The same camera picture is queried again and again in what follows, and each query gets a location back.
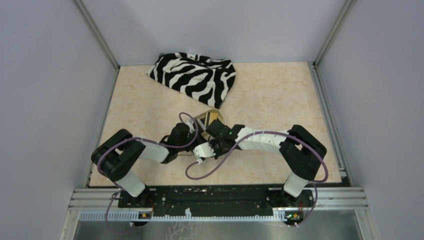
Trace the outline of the beige oval tray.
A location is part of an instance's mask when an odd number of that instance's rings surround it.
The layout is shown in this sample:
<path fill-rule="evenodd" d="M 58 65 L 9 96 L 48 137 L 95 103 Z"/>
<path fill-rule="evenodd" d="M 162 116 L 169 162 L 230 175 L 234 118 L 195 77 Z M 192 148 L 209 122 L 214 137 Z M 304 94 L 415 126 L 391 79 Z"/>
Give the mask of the beige oval tray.
<path fill-rule="evenodd" d="M 219 120 L 221 123 L 225 123 L 225 118 L 222 115 L 222 113 L 216 109 L 210 109 L 207 110 L 204 113 L 201 113 L 197 116 L 194 117 L 194 119 L 197 121 L 197 123 L 199 124 L 200 127 L 200 135 L 207 140 L 210 137 L 210 134 L 206 132 L 206 129 L 209 127 L 209 125 L 214 121 L 214 120 Z"/>

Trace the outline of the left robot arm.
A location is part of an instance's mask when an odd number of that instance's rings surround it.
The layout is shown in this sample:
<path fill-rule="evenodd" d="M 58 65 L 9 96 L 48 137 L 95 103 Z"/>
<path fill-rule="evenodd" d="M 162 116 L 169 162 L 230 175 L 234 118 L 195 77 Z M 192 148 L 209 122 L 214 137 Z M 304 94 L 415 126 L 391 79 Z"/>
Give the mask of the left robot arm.
<path fill-rule="evenodd" d="M 159 142 L 133 136 L 120 129 L 97 147 L 90 159 L 97 171 L 130 195 L 138 207 L 149 203 L 148 186 L 131 170 L 137 160 L 151 160 L 160 164 L 174 161 L 180 152 L 191 152 L 206 140 L 202 129 L 190 123 L 177 123 L 169 135 Z"/>

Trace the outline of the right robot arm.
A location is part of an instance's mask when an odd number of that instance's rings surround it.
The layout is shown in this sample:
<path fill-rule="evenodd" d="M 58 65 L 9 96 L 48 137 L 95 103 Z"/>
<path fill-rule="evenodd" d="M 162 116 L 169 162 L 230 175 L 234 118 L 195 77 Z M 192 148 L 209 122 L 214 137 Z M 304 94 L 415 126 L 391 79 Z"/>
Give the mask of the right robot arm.
<path fill-rule="evenodd" d="M 301 200 L 302 190 L 315 180 L 328 152 L 317 138 L 297 124 L 287 131 L 270 131 L 243 124 L 228 127 L 216 119 L 205 131 L 212 138 L 208 144 L 214 158 L 234 150 L 280 154 L 291 170 L 281 193 L 281 199 L 287 206 L 295 206 Z"/>

